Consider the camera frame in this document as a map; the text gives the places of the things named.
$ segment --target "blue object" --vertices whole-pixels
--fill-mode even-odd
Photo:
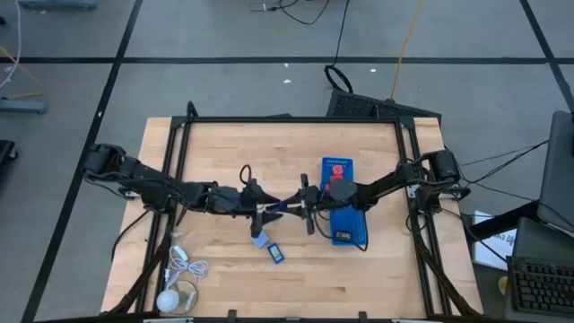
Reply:
[[[325,189],[326,184],[331,179],[332,169],[335,165],[343,167],[343,179],[352,181],[352,159],[323,157],[321,165],[321,190]],[[365,217],[360,211],[355,210],[352,206],[344,209],[329,211],[329,226],[331,236],[334,237],[337,231],[349,232],[352,240],[358,245],[364,245],[367,240],[365,228]],[[352,246],[349,242],[331,240],[334,246]]]
[[[279,246],[274,243],[271,246],[267,247],[267,251],[269,251],[269,255],[275,262],[275,264],[279,264],[280,262],[285,260],[283,253],[279,250]]]
[[[259,233],[259,236],[257,238],[251,238],[251,239],[258,248],[263,247],[269,241],[269,237],[267,237],[265,231],[261,231],[261,233]]]

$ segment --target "white cable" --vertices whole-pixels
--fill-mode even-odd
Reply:
[[[186,271],[189,271],[194,276],[196,279],[196,284],[198,279],[205,278],[207,275],[207,270],[209,270],[209,264],[207,264],[207,261],[198,260],[189,264],[186,260],[184,260],[184,258],[180,256],[173,256],[174,252],[178,254],[177,251],[174,251],[174,248],[178,248],[178,246],[171,246],[170,248],[170,264],[169,268],[166,268],[166,274],[164,276],[166,279],[166,289],[170,288],[178,280],[179,275],[185,273]]]
[[[22,15],[20,13],[20,5],[18,4],[18,0],[14,0],[16,4],[16,12],[18,13],[18,52],[16,53],[16,63],[14,63],[14,67],[12,67],[12,71],[8,74],[6,79],[0,84],[0,89],[2,89],[8,81],[12,78],[14,71],[18,68],[18,64],[20,63],[20,54],[22,53]]]

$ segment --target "floor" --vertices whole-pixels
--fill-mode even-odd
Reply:
[[[21,156],[0,191],[1,321],[22,319],[61,214],[71,216],[35,319],[99,312],[124,203],[85,185],[69,191],[86,142],[137,154],[145,120],[183,114],[188,100],[203,116],[326,114],[331,89],[323,66],[335,53],[345,1],[331,1],[313,26],[281,12],[251,13],[251,2],[100,0],[90,12],[22,11],[22,62],[46,85],[49,111],[0,113],[0,137],[14,140]],[[290,9],[312,19],[324,3]],[[357,93],[388,97],[391,58],[416,4],[351,1],[340,55],[353,58],[338,67]],[[552,52],[541,47],[522,4],[532,8]],[[445,142],[461,163],[543,141],[552,113],[569,110],[570,89],[559,82],[574,83],[573,10],[569,0],[426,2],[406,54],[425,58],[406,61],[396,101],[442,113]],[[0,28],[0,45],[15,53],[13,3],[3,1],[0,13],[9,23]],[[374,57],[387,59],[377,64]],[[0,94],[32,86],[17,72]],[[484,183],[536,198],[544,154],[540,148]],[[468,167],[465,175],[496,164]],[[66,195],[76,193],[69,213]],[[523,202],[476,188],[461,207],[499,214]],[[500,272],[478,266],[476,274],[485,311],[499,315]],[[34,313],[31,306],[26,318]]]

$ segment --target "wooden tabletop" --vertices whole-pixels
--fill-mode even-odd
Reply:
[[[443,149],[435,118],[417,118],[415,124],[422,153]],[[143,135],[139,159],[158,170],[169,126],[169,118],[150,118]],[[318,184],[324,156],[353,159],[354,180],[370,183],[395,169],[395,129],[385,124],[193,124],[183,180],[217,180],[242,188],[239,170],[248,163],[266,192],[285,198],[300,187],[302,172],[309,175],[310,185]],[[455,202],[442,201],[442,206],[458,212]],[[122,229],[142,211],[141,202],[128,202]],[[276,265],[265,248],[251,241],[250,220],[187,213],[173,243],[190,261],[210,265],[207,277],[198,282],[198,303],[190,315],[225,317],[235,309],[240,317],[357,318],[364,310],[370,318],[424,318],[413,237],[404,226],[407,215],[403,190],[380,199],[367,213],[369,250],[360,252],[334,247],[318,233],[309,236],[304,221],[286,214],[265,226],[285,255]],[[445,273],[470,305],[482,311],[460,219],[448,213],[434,219]],[[102,310],[116,305],[140,274],[150,226],[151,216],[117,246]],[[437,285],[429,273],[434,309],[440,312]],[[150,282],[147,310],[156,277]],[[181,278],[193,281],[190,273]]]

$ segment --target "white light bulb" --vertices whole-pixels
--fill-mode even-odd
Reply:
[[[179,294],[174,290],[166,290],[160,293],[156,301],[158,309],[164,313],[169,313],[179,305]]]

